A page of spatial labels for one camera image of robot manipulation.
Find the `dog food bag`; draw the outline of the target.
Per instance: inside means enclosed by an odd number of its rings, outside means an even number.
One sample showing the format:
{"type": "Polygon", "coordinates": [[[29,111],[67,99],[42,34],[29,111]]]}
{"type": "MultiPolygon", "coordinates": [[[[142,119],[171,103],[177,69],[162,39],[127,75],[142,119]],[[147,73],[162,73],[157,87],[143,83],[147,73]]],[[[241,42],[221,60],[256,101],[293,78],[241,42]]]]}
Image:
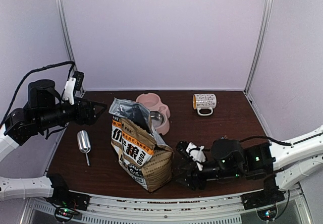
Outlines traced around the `dog food bag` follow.
{"type": "Polygon", "coordinates": [[[115,98],[109,113],[111,145],[119,165],[150,193],[167,184],[174,152],[152,125],[150,110],[141,103],[115,98]]]}

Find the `pink double pet bowl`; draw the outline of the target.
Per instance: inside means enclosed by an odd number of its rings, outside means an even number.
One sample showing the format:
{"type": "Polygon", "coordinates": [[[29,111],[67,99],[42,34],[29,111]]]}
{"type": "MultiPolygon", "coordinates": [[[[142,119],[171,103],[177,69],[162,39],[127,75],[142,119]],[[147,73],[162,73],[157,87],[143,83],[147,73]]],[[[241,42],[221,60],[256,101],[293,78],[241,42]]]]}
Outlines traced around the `pink double pet bowl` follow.
{"type": "Polygon", "coordinates": [[[136,98],[136,102],[141,103],[150,111],[159,111],[164,116],[164,123],[160,127],[158,127],[156,131],[161,135],[167,134],[170,129],[169,118],[171,116],[171,113],[169,107],[166,104],[162,103],[160,96],[155,93],[144,93],[140,94],[136,98]]]}

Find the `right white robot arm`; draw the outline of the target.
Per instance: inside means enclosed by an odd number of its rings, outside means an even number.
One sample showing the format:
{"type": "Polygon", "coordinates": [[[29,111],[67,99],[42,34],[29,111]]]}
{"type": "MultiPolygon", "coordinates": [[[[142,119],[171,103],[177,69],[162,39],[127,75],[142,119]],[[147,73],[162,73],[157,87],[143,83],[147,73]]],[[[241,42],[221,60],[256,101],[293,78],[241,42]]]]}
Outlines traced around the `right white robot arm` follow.
{"type": "Polygon", "coordinates": [[[268,136],[242,140],[217,139],[211,148],[180,141],[177,152],[185,159],[175,181],[192,190],[203,190],[208,181],[245,178],[265,179],[259,193],[270,204],[279,191],[286,191],[322,167],[322,127],[286,141],[268,136]]]}

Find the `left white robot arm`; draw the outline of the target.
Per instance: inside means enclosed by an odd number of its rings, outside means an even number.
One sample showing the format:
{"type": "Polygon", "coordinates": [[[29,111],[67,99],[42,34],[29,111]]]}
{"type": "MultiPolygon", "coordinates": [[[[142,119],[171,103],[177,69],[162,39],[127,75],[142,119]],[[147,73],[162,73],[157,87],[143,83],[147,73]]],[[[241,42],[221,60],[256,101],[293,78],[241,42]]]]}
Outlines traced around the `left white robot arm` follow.
{"type": "MultiPolygon", "coordinates": [[[[107,110],[104,103],[77,97],[73,103],[61,99],[50,79],[28,85],[28,101],[14,109],[1,123],[1,159],[26,143],[31,137],[48,138],[50,129],[64,129],[70,122],[91,126],[107,110]]],[[[38,178],[1,178],[1,200],[16,198],[53,198],[62,206],[69,205],[73,196],[59,174],[38,178]]]]}

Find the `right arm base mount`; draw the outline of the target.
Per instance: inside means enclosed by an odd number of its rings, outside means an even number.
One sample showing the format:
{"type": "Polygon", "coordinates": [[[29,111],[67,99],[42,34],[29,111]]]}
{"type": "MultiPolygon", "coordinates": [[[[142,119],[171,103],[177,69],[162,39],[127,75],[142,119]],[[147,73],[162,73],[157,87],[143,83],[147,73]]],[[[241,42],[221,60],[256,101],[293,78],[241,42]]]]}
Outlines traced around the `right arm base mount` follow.
{"type": "Polygon", "coordinates": [[[278,214],[277,203],[285,200],[283,191],[279,190],[275,177],[264,180],[263,190],[243,194],[241,200],[245,210],[257,209],[257,216],[266,222],[276,220],[278,214]]]}

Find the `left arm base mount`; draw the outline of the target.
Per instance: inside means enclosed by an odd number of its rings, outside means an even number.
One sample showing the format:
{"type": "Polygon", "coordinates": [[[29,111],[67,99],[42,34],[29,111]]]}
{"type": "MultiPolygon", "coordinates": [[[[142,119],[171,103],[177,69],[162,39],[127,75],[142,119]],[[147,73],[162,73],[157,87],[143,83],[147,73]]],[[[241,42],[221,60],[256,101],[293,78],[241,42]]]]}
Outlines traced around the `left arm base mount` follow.
{"type": "Polygon", "coordinates": [[[45,200],[54,207],[54,218],[60,223],[67,223],[82,217],[81,211],[87,210],[90,196],[69,191],[66,196],[52,196],[45,200]]]}

